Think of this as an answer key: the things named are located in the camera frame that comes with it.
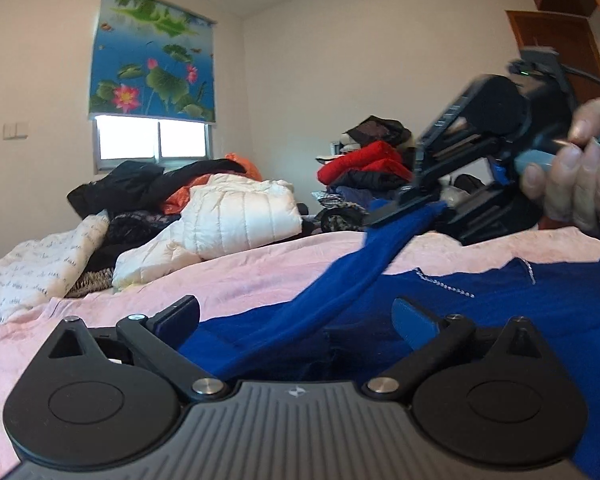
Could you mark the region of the right hand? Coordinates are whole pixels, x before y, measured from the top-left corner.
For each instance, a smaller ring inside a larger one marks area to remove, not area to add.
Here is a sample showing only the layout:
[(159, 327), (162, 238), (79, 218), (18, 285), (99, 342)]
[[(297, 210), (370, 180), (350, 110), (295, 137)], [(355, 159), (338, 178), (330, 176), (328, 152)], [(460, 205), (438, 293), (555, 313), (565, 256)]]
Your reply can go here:
[(600, 99), (573, 115), (567, 145), (550, 170), (530, 164), (520, 179), (524, 195), (543, 206), (544, 214), (600, 240)]

